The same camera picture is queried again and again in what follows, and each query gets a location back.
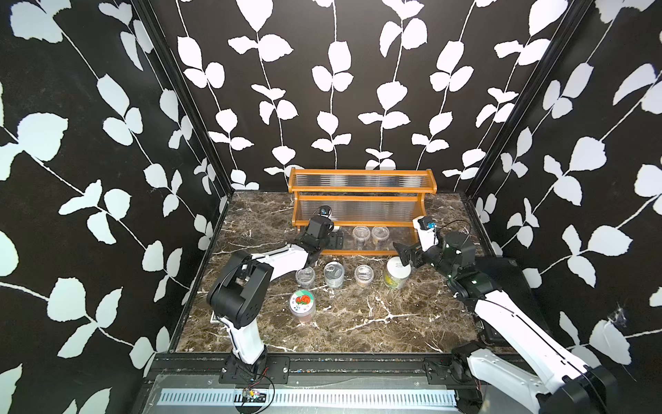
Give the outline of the clear tub red label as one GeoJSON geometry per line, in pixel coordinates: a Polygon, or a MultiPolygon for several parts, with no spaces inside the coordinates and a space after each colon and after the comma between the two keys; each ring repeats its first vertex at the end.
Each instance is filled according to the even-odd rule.
{"type": "Polygon", "coordinates": [[[356,226],[353,228],[352,237],[353,243],[357,250],[364,250],[367,248],[367,243],[370,241],[372,231],[367,226],[356,226]]]}

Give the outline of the clear jar purple label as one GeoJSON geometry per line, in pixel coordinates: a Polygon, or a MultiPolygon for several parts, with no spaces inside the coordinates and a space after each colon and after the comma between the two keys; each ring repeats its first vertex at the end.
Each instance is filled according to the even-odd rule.
{"type": "Polygon", "coordinates": [[[311,289],[315,286],[315,269],[305,267],[296,272],[295,275],[298,286],[303,289],[311,289]]]}

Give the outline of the clear tub dark label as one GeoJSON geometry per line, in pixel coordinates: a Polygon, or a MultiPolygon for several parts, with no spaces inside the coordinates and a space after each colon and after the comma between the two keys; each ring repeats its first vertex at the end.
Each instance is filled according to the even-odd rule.
{"type": "Polygon", "coordinates": [[[375,226],[371,232],[372,243],[376,250],[387,250],[390,240],[390,230],[384,226],[375,226]]]}

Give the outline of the orange three-tier wooden shelf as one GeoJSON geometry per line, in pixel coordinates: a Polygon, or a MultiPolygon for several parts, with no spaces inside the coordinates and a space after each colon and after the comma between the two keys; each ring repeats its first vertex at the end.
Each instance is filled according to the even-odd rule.
{"type": "Polygon", "coordinates": [[[332,209],[334,225],[344,236],[342,250],[323,250],[324,255],[396,255],[392,243],[417,242],[412,220],[424,216],[425,196],[435,194],[431,171],[379,171],[293,169],[289,192],[294,195],[292,225],[301,233],[322,205],[332,209]],[[391,236],[387,250],[376,250],[372,237],[367,248],[357,250],[352,231],[356,226],[384,226],[391,236]]]}

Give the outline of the white-lid green label jar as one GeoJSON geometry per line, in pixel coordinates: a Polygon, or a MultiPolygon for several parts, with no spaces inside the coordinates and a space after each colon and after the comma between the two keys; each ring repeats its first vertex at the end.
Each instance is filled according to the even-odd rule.
{"type": "Polygon", "coordinates": [[[392,257],[386,263],[384,283],[392,290],[401,290],[411,274],[411,265],[403,265],[399,257],[392,257]]]}

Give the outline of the strawberry lid red jar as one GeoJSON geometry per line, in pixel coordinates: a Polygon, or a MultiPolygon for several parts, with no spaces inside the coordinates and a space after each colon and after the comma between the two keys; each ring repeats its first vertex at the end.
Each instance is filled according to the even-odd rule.
{"type": "Polygon", "coordinates": [[[301,289],[293,293],[289,300],[291,314],[303,324],[313,321],[317,305],[313,293],[301,289]]]}

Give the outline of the clear tub orange label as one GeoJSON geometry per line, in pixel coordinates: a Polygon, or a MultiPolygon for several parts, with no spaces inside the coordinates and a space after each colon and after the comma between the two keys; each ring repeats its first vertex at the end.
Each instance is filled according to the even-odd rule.
{"type": "Polygon", "coordinates": [[[355,268],[354,278],[359,286],[370,286],[374,280],[374,270],[369,265],[359,265],[355,268]]]}

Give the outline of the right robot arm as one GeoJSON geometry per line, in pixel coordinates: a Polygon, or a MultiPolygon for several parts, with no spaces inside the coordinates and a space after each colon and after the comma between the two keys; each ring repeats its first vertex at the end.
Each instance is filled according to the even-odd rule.
{"type": "Polygon", "coordinates": [[[431,266],[452,293],[486,322],[527,362],[526,371],[491,350],[470,344],[455,350],[455,371],[462,381],[487,382],[532,413],[614,413],[615,376],[591,367],[563,348],[510,298],[496,280],[501,269],[479,265],[476,248],[460,232],[442,234],[427,217],[418,220],[418,243],[393,247],[404,266],[431,266]]]}

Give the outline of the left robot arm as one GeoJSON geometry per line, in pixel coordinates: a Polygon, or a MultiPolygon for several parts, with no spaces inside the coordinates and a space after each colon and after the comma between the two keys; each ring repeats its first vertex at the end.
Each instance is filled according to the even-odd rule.
{"type": "Polygon", "coordinates": [[[257,317],[270,283],[315,264],[322,251],[337,241],[331,207],[323,205],[292,243],[264,254],[232,253],[206,298],[213,315],[227,328],[233,354],[253,366],[267,354],[257,317]]]}

